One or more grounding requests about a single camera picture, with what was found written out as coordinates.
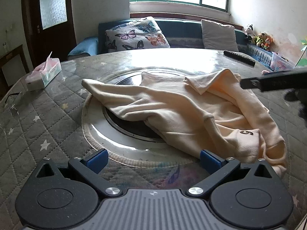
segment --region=white pillow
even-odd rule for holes
[[[234,26],[218,22],[201,20],[203,43],[206,49],[229,50],[239,52]]]
[[[109,53],[133,49],[170,48],[151,16],[106,30],[106,46]]]

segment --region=plush toy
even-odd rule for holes
[[[264,50],[269,50],[270,44],[273,42],[273,38],[271,38],[270,36],[266,39],[266,43],[263,46]]]
[[[256,42],[257,47],[264,47],[265,45],[264,42],[268,38],[268,34],[266,32],[262,32],[258,34],[258,38],[259,39],[257,39],[257,42]]]
[[[263,43],[263,40],[260,39],[258,36],[252,36],[251,43],[257,45],[258,47],[261,47],[261,43]]]
[[[245,28],[245,33],[250,36],[255,36],[253,24],[247,25]]]
[[[247,40],[251,43],[254,44],[254,42],[252,41],[252,36],[255,36],[254,31],[253,31],[253,24],[247,25],[244,32],[245,32],[245,37],[247,38]]]

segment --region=window sill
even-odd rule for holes
[[[168,12],[210,17],[229,22],[230,13],[220,10],[175,2],[140,1],[130,2],[130,13],[134,12]]]

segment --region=metal screw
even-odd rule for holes
[[[116,195],[116,194],[120,193],[120,189],[119,188],[114,188],[114,187],[109,187],[109,188],[106,189],[105,192],[107,194],[110,194],[110,195]]]
[[[188,189],[188,192],[190,194],[199,195],[199,194],[202,194],[204,190],[200,187],[192,187]]]

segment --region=wooden door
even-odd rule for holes
[[[51,57],[60,61],[76,46],[71,0],[21,0],[33,67]]]

